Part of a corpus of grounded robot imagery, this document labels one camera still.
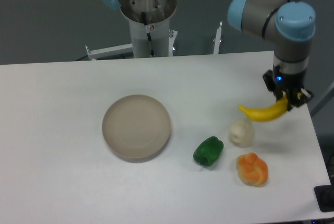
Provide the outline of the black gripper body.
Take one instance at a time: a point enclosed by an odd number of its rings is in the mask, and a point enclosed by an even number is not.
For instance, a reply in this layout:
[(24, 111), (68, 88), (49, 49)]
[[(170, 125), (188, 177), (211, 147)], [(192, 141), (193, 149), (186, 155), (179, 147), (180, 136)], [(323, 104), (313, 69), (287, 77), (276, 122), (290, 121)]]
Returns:
[(264, 83), (270, 92), (274, 94), (275, 91), (282, 91), (283, 96), (291, 94), (294, 108), (299, 108), (313, 99), (314, 94), (304, 88), (306, 70), (295, 74), (285, 74), (281, 70), (281, 66), (277, 65), (263, 74)]

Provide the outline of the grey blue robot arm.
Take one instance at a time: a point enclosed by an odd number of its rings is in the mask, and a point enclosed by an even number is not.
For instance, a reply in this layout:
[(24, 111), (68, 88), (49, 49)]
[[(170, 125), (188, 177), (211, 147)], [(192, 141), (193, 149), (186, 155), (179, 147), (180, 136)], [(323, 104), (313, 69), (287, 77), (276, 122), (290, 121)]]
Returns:
[[(169, 56), (169, 20), (177, 0), (103, 0), (118, 9), (130, 26), (134, 57)], [(278, 101), (287, 99), (286, 109), (300, 107), (313, 97), (304, 88), (312, 39), (314, 9), (302, 0), (233, 0), (228, 23), (273, 43), (273, 68), (263, 75), (267, 89)]]

